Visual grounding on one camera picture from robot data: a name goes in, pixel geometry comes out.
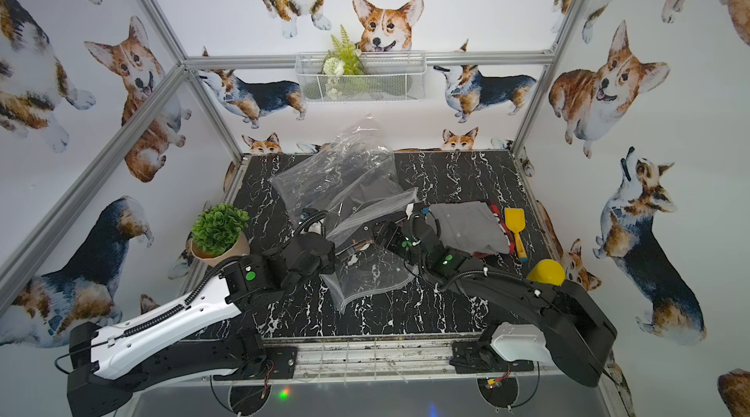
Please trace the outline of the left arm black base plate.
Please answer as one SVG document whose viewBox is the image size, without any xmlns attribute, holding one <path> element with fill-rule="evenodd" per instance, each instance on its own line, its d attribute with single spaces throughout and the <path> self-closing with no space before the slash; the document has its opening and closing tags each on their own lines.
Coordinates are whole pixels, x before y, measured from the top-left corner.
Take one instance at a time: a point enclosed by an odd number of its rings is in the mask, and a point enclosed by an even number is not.
<svg viewBox="0 0 750 417">
<path fill-rule="evenodd" d="M 260 356 L 246 360 L 229 375 L 214 375 L 218 381 L 291 379 L 294 376 L 299 354 L 297 347 L 273 347 Z"/>
</svg>

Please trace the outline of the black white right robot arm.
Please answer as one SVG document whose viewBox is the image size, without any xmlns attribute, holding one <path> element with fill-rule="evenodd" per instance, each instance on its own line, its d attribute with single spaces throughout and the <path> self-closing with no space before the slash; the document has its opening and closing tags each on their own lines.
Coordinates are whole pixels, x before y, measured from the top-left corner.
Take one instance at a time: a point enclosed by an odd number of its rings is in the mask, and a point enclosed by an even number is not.
<svg viewBox="0 0 750 417">
<path fill-rule="evenodd" d="M 385 217 L 370 231 L 375 244 L 414 266 L 417 276 L 436 290 L 486 300 L 536 327 L 556 368 L 583 386 L 599 385 L 617 331 L 582 286 L 569 280 L 560 285 L 534 282 L 491 268 L 443 245 L 421 212 Z"/>
</svg>

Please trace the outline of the clear plastic vacuum bag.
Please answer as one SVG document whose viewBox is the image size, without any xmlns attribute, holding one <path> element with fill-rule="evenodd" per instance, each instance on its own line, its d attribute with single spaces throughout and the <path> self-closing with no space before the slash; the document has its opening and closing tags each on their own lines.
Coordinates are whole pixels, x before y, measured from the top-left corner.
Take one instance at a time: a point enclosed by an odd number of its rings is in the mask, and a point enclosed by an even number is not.
<svg viewBox="0 0 750 417">
<path fill-rule="evenodd" d="M 387 215 L 404 216 L 418 200 L 415 189 L 398 184 L 396 159 L 385 144 L 379 123 L 366 116 L 339 133 L 329 145 L 301 163 L 271 177 L 289 220 L 299 225 L 307 214 L 326 213 L 325 237 L 335 244 L 338 260 L 322 279 L 336 309 L 363 297 L 408 285 L 413 274 L 396 254 L 375 244 L 374 230 L 363 239 L 355 232 Z"/>
</svg>

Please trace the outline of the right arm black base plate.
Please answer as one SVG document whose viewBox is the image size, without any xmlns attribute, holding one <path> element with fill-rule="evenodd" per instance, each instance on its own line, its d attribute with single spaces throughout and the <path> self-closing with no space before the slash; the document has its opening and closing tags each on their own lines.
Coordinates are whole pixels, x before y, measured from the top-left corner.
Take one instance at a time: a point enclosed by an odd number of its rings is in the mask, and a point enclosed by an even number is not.
<svg viewBox="0 0 750 417">
<path fill-rule="evenodd" d="M 453 342 L 451 344 L 452 357 L 449 364 L 458 374 L 504 374 L 506 372 L 531 372 L 535 370 L 534 362 L 518 360 L 506 362 L 495 352 L 482 347 L 478 342 Z"/>
</svg>

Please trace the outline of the grey shirt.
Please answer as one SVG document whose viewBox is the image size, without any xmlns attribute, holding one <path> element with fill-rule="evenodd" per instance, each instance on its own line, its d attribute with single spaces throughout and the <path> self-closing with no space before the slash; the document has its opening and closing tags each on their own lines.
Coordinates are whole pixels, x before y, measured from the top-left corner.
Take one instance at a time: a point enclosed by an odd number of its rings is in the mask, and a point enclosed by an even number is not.
<svg viewBox="0 0 750 417">
<path fill-rule="evenodd" d="M 439 223 L 439 240 L 467 253 L 509 254 L 510 243 L 498 219 L 481 201 L 436 203 L 429 207 L 433 228 Z"/>
</svg>

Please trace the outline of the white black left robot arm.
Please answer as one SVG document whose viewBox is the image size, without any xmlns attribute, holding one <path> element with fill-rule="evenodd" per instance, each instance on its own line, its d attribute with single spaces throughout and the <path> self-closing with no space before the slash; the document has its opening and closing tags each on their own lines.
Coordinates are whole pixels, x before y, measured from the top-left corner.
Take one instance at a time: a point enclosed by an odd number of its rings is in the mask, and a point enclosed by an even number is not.
<svg viewBox="0 0 750 417">
<path fill-rule="evenodd" d="M 219 373 L 249 377 L 270 373 L 260 337 L 195 342 L 189 335 L 224 319 L 277 303 L 318 274 L 334 270 L 335 245 L 323 232 L 323 211 L 306 210 L 286 245 L 234 257 L 212 268 L 189 294 L 124 323 L 78 325 L 70 333 L 66 396 L 75 416 L 105 416 L 134 393 L 159 383 Z"/>
</svg>

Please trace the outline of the red black plaid shirt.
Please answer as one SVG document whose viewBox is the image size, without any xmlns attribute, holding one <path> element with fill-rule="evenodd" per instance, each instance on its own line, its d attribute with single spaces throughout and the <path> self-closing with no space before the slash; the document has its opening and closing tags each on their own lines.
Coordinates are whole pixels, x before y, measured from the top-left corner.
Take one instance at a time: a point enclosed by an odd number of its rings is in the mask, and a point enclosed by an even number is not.
<svg viewBox="0 0 750 417">
<path fill-rule="evenodd" d="M 508 229 L 499 207 L 488 200 L 481 200 L 482 218 L 479 223 L 479 238 L 477 252 L 484 255 L 501 254 L 515 255 L 516 243 L 514 236 Z"/>
</svg>

